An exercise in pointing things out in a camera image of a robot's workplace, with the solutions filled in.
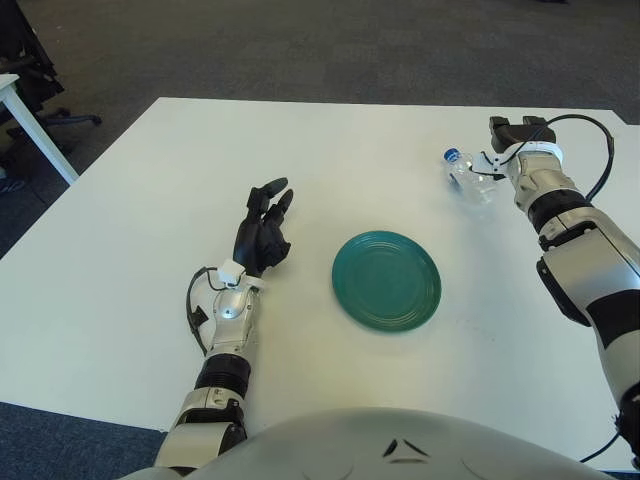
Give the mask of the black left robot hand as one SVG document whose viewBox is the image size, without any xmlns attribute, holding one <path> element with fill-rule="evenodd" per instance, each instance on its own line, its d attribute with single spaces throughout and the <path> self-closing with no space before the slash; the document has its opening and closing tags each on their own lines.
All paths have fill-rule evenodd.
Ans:
<svg viewBox="0 0 640 480">
<path fill-rule="evenodd" d="M 260 278 L 289 253 L 291 244 L 281 231 L 294 196 L 287 186 L 288 179 L 282 177 L 250 191 L 247 214 L 238 228 L 232 257 L 249 276 Z"/>
</svg>

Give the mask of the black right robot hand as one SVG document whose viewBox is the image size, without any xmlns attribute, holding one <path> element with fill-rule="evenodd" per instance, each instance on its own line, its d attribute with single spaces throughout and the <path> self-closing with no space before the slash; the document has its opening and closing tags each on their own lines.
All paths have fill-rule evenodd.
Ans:
<svg viewBox="0 0 640 480">
<path fill-rule="evenodd" d="M 520 124 L 511 124 L 506 117 L 492 116 L 489 119 L 489 129 L 491 146 L 499 154 L 523 142 L 556 142 L 555 132 L 547 126 L 547 121 L 543 117 L 538 116 L 525 115 Z"/>
</svg>

